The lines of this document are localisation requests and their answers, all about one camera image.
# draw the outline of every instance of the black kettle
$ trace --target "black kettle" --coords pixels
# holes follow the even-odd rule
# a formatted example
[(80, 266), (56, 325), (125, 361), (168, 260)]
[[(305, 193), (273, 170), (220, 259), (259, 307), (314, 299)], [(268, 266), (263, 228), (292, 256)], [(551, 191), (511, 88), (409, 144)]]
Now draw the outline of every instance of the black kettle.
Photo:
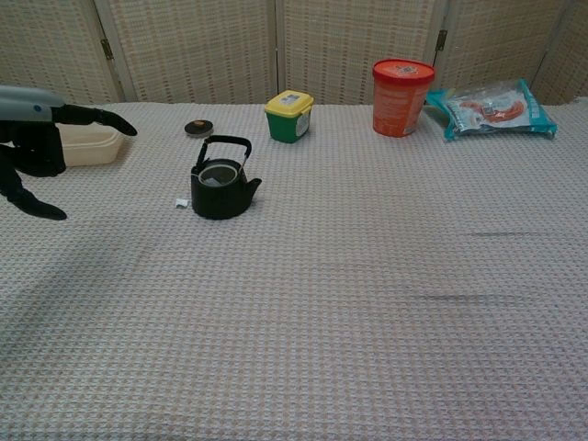
[[(231, 159), (204, 159), (209, 144), (225, 142), (246, 148), (243, 163)], [(239, 216), (251, 205), (261, 179), (247, 182), (243, 167), (251, 154), (251, 142), (236, 136), (209, 136), (202, 145), (198, 161), (192, 167), (192, 209), (208, 219)]]

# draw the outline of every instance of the red lid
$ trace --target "red lid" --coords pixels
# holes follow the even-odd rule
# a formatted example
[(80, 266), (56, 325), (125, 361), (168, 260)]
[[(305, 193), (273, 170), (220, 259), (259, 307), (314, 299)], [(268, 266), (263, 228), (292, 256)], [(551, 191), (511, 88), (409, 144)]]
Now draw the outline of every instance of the red lid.
[(424, 85), (435, 79), (435, 69), (423, 62), (392, 58), (374, 64), (374, 78), (396, 85)]

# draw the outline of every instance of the kettle handle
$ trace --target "kettle handle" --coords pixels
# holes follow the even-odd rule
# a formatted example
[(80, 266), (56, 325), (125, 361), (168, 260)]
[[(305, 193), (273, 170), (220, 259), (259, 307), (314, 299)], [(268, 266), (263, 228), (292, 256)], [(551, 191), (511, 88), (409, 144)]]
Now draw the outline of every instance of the kettle handle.
[(245, 138), (239, 138), (238, 136), (228, 136), (228, 135), (212, 135), (208, 136), (206, 140), (204, 140), (204, 144), (202, 144), (202, 148), (200, 149), (200, 154), (198, 155), (198, 161), (196, 162), (196, 170), (197, 173), (202, 169), (204, 166), (204, 157), (206, 156), (207, 149), (209, 148), (209, 144), (213, 142), (224, 142), (226, 144), (238, 144), (242, 145), (246, 148), (245, 150), (245, 159), (243, 159), (243, 163), (241, 164), (241, 168), (245, 165), (247, 158), (251, 154), (251, 142)]

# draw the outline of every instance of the green container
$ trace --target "green container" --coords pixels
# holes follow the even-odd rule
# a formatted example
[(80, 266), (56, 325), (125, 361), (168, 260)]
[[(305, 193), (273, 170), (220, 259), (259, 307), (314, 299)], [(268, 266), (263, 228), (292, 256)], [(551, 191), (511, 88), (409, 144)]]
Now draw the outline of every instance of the green container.
[(296, 142), (306, 133), (311, 124), (314, 98), (302, 92), (287, 90), (266, 104), (269, 133), (282, 142)]

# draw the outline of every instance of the plastic container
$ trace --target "plastic container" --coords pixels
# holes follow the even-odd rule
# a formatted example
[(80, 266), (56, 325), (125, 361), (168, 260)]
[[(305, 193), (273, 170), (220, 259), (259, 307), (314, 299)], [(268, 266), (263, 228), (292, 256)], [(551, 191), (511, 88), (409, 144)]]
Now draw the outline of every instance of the plastic container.
[(282, 142), (296, 142), (308, 131), (314, 98), (303, 92), (286, 90), (266, 104), (269, 133)]
[(402, 137), (416, 129), (435, 69), (423, 62), (390, 59), (376, 62), (374, 75), (374, 130)]
[(99, 124), (57, 124), (57, 127), (62, 137), (63, 157), (68, 167), (110, 164), (117, 158), (124, 139), (116, 130)]

